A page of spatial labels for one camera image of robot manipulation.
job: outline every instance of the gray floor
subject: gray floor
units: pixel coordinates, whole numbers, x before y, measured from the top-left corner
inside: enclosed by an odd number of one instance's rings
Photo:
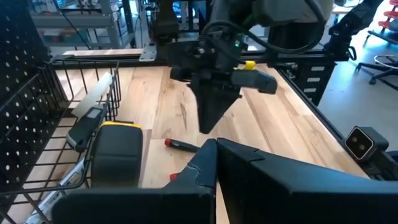
[[[386,9],[389,10],[390,7],[388,4],[383,4],[377,14],[382,15],[382,12]],[[377,21],[384,19],[382,16],[376,17],[375,23],[370,26],[370,29],[377,25]],[[255,30],[257,35],[261,32],[261,29]],[[398,46],[389,45],[377,37],[370,37],[365,42],[367,34],[367,31],[363,30],[353,38],[351,45],[356,47],[358,59],[355,62],[338,63],[319,109],[345,136],[356,125],[372,126],[390,142],[388,150],[398,150],[398,92],[382,82],[378,82],[374,86],[369,85],[368,82],[371,78],[369,74],[377,73],[377,71],[355,72],[356,64],[359,62],[372,63],[375,55],[397,55]],[[138,46],[141,46],[141,35],[143,35],[142,43],[147,42],[145,22],[142,23],[142,32],[139,27],[136,29]],[[328,42],[327,33],[321,43],[326,42]],[[73,48],[52,50],[57,54],[62,54],[65,50],[73,50]],[[398,76],[389,77],[386,80],[398,86]]]

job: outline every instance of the wooden tabletop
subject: wooden tabletop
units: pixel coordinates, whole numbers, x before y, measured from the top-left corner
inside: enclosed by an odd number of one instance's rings
[[[75,55],[139,54],[141,49],[89,50],[67,52]],[[169,149],[164,146],[165,138],[201,146],[208,138],[223,137],[252,147],[258,147],[280,156],[317,164],[350,174],[367,177],[361,168],[350,158],[337,140],[322,125],[302,99],[289,84],[265,64],[258,65],[262,70],[275,76],[278,81],[276,95],[258,93],[243,88],[242,98],[225,113],[210,134],[199,133],[197,106],[193,93],[186,84],[171,80],[169,67],[120,68],[122,102],[118,120],[133,121],[140,124],[145,132],[144,158],[141,187],[158,188],[169,182],[169,175],[180,172],[193,157],[188,152]],[[107,69],[98,70],[99,74]],[[70,71],[75,100],[81,100],[82,91],[80,71]],[[62,71],[58,72],[60,81],[67,81]],[[85,70],[87,88],[96,83],[95,72]],[[72,123],[74,119],[64,119],[62,123]],[[54,135],[64,136],[67,130],[58,128]],[[51,142],[62,145],[65,142]],[[76,157],[69,151],[62,160]],[[43,153],[43,162],[53,162],[57,155]],[[57,168],[54,175],[62,177],[72,167]],[[34,170],[30,179],[43,179],[50,168]],[[13,207],[12,211],[22,217],[21,211],[28,215],[32,208]],[[228,223],[228,217],[220,188],[217,191],[218,223]]]

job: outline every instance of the black wire basket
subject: black wire basket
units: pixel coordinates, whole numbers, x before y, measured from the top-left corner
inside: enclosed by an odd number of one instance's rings
[[[67,70],[65,65],[71,63],[76,69]],[[88,63],[93,67],[87,69]],[[98,126],[116,119],[121,101],[119,62],[111,64],[103,68],[101,61],[54,58],[0,107],[3,223],[51,223],[50,208],[62,195],[90,187],[90,146],[96,131],[86,153],[71,149],[66,134],[77,122],[72,109],[105,72],[112,74],[112,82],[97,101],[104,105]]]

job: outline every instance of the yellow object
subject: yellow object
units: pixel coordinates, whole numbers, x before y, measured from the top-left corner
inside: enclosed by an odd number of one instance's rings
[[[141,126],[139,126],[138,124],[123,123],[123,122],[117,122],[117,121],[105,121],[101,124],[101,127],[105,126],[105,125],[124,125],[124,126],[130,126],[130,127],[135,127],[135,128],[141,129]]]
[[[256,66],[255,61],[246,61],[243,70],[253,70],[255,66]]]

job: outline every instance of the yellow and black case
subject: yellow and black case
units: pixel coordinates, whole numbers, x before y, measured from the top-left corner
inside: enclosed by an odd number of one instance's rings
[[[142,129],[121,121],[105,121],[92,146],[92,187],[137,187],[142,159]]]

